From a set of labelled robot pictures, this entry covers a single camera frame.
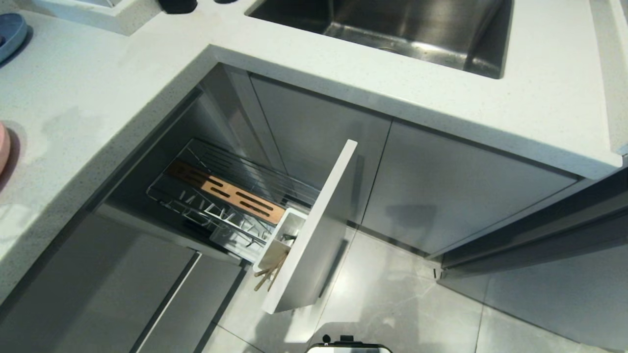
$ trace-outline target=black object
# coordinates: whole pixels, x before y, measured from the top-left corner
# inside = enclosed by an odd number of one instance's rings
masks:
[[[334,343],[331,343],[331,341],[332,341],[332,338],[329,337],[329,335],[324,335],[323,336],[323,343],[313,344],[312,346],[310,346],[310,348],[307,350],[307,352],[309,352],[310,350],[312,350],[313,348],[316,348],[316,347],[346,347],[346,348],[354,348],[354,349],[359,349],[359,348],[379,349],[379,348],[382,348],[382,349],[388,350],[390,353],[393,353],[385,345],[372,344],[372,343],[363,343],[361,341],[356,341],[356,340],[354,340],[353,335],[340,335],[340,340],[337,340]]]
[[[197,0],[159,0],[161,8],[169,14],[191,13],[197,7]]]

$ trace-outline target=kitchen counter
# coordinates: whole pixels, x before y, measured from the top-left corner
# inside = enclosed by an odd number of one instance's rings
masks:
[[[200,0],[128,37],[22,12],[33,38],[0,67],[0,119],[19,140],[0,179],[0,301],[218,62],[586,178],[622,165],[586,0],[515,1],[500,80],[244,16],[254,3]]]

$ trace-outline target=gray cabinet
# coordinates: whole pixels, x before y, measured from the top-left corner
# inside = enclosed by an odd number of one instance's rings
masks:
[[[232,262],[90,214],[19,298],[2,307],[0,347],[191,352],[239,271]]]
[[[291,177],[322,188],[347,140],[358,142],[350,220],[360,223],[392,119],[258,75],[251,81]]]
[[[395,121],[362,225],[433,254],[575,181]]]
[[[89,215],[3,313],[0,346],[129,352],[193,253]]]

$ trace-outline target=wooden cutting board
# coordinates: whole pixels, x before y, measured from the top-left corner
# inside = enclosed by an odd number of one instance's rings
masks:
[[[217,198],[261,218],[272,224],[279,223],[286,210],[257,195],[225,182],[213,175],[200,171],[193,166],[175,160],[168,166],[166,174],[197,187]]]

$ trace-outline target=stainless steel sink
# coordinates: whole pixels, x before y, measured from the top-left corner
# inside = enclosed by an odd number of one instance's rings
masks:
[[[250,16],[493,79],[512,0],[266,0]]]

